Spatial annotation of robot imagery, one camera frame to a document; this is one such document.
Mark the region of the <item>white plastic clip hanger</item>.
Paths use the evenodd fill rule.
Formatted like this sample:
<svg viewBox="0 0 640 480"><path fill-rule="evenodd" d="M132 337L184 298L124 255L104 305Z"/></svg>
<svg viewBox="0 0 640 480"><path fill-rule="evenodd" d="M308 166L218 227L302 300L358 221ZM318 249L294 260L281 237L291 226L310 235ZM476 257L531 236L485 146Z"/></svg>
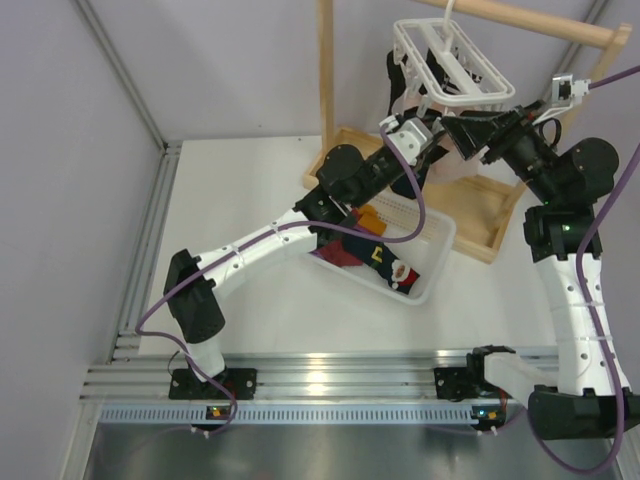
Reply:
<svg viewBox="0 0 640 480"><path fill-rule="evenodd" d="M422 116L428 110L445 115L457 115L464 110L497 111L515 95L511 82L452 19L454 6L453 1L448 1L440 18L404 19L393 25L391 50L395 61L402 66L406 90L409 94L420 94L423 84L428 90L428 94L420 94L420 105L413 107ZM459 47L458 59L452 47ZM460 94L443 92L426 64L429 50L461 90ZM482 75L481 83L474 83L465 69Z"/></svg>

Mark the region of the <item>navy santa sock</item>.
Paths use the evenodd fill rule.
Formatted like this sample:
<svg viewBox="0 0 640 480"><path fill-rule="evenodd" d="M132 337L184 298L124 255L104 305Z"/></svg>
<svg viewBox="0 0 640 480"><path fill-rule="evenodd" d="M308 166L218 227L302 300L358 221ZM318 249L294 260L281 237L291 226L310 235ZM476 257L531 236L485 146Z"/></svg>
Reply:
<svg viewBox="0 0 640 480"><path fill-rule="evenodd" d="M425 182L426 182L426 174L423 172L418 172L416 174L416 183L418 185L419 191L422 191ZM393 193L410 200L415 200L417 197L416 192L407 176L403 176L399 178L396 182L394 182L390 186L390 189Z"/></svg>
<svg viewBox="0 0 640 480"><path fill-rule="evenodd" d="M408 295L420 278L414 268L382 242L345 236L341 243L347 253L375 270L388 287L396 292Z"/></svg>

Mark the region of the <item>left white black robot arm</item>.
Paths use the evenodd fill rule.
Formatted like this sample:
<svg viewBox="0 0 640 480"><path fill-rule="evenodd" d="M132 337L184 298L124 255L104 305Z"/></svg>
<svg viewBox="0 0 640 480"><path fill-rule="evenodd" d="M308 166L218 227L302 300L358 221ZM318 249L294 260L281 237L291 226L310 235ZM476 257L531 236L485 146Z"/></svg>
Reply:
<svg viewBox="0 0 640 480"><path fill-rule="evenodd" d="M317 186L269 226L230 245L193 255L173 255L164 292L186 345L191 384L205 397L220 394L226 364L218 335L225 326L220 298L253 274L302 254L339 246L372 269L392 292L407 295L420 279L389 241L359 225L358 209L383 190L404 181L420 188L418 175L439 160L444 129L439 117L391 115L381 124L382 146L369 157L338 144L316 172Z"/></svg>

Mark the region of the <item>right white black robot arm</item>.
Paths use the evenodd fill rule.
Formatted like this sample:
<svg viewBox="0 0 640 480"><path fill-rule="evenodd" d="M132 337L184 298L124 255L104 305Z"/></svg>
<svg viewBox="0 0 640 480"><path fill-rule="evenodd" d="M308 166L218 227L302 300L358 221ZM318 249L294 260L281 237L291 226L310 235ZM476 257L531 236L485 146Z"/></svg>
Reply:
<svg viewBox="0 0 640 480"><path fill-rule="evenodd" d="M525 213L524 238L558 347L556 375L509 347L477 347L467 356L466 382L478 396L499 389L520 402L542 440L612 438L639 423L639 396L614 353L600 282L603 249L592 226L595 204L614 188L619 156L596 137L558 154L536 109L464 112L439 121L462 158L503 160L539 200Z"/></svg>

